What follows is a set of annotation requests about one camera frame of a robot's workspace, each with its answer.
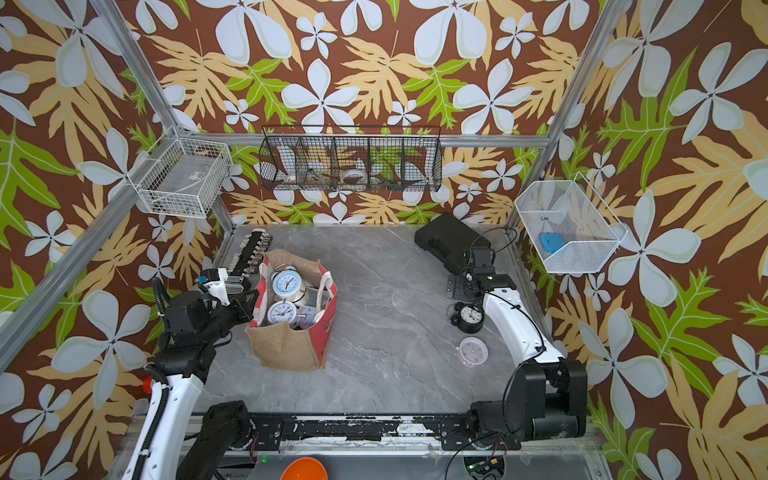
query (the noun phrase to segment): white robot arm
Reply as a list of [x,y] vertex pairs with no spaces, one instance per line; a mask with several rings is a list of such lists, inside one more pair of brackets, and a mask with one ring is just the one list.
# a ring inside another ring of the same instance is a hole
[[[501,333],[516,366],[534,357],[539,363],[557,363],[563,358],[547,337],[541,335],[533,322],[526,317],[530,314],[517,290],[494,288],[486,292],[482,308]],[[537,355],[541,351],[542,340],[545,350],[541,355]]]

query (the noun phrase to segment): black wire basket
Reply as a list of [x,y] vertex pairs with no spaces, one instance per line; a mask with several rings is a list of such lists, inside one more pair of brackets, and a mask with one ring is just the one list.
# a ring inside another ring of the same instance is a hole
[[[381,127],[266,126],[259,149],[268,190],[432,190],[442,182],[440,129],[411,127],[390,134]],[[346,133],[354,129],[355,133]]]

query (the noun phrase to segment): alarm clock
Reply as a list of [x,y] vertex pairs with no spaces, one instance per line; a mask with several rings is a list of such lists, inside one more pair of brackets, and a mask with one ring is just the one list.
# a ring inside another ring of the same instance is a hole
[[296,302],[306,292],[306,282],[292,266],[276,273],[272,279],[272,290],[278,300]]
[[288,322],[288,325],[293,328],[298,324],[298,309],[287,300],[273,303],[266,312],[266,319],[273,325]]
[[451,324],[457,326],[464,333],[477,333],[482,328],[485,314],[471,303],[458,302],[453,306],[454,314],[451,316]]

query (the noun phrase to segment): clock face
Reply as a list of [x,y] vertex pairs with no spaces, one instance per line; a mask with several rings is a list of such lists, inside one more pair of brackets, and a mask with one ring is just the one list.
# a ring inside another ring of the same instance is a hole
[[296,318],[296,306],[291,302],[278,302],[270,307],[267,315],[270,323],[292,322]]
[[476,325],[482,320],[482,312],[475,310],[470,305],[462,307],[462,311],[459,314],[462,316],[462,320],[470,325]]
[[275,278],[273,287],[278,295],[293,293],[299,289],[301,276],[292,270],[286,270]]

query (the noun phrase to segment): metal bracket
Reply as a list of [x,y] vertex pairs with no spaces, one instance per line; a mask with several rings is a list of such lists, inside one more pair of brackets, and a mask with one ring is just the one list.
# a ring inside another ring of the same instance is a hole
[[257,451],[276,452],[280,450],[280,439],[283,436],[283,420],[259,417],[252,419],[255,425],[254,437]]

